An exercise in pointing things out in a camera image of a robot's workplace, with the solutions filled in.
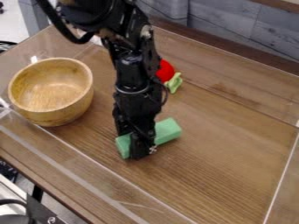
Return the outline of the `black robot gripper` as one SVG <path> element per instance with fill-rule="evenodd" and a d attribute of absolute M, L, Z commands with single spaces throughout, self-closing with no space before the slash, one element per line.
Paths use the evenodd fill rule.
<path fill-rule="evenodd" d="M 165 84 L 145 57 L 130 53 L 117 59 L 114 118 L 119 135 L 130 135 L 130 157 L 141 159 L 157 152 L 155 117 L 167 102 Z"/>

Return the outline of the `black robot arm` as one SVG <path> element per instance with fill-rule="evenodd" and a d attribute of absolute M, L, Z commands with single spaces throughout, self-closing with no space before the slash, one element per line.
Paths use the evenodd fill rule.
<path fill-rule="evenodd" d="M 155 118 L 169 94 L 157 76 L 162 57 L 155 31 L 137 0 L 37 0 L 66 39 L 87 43 L 95 36 L 117 69 L 114 111 L 117 133 L 127 135 L 129 156 L 139 159 L 155 150 Z"/>

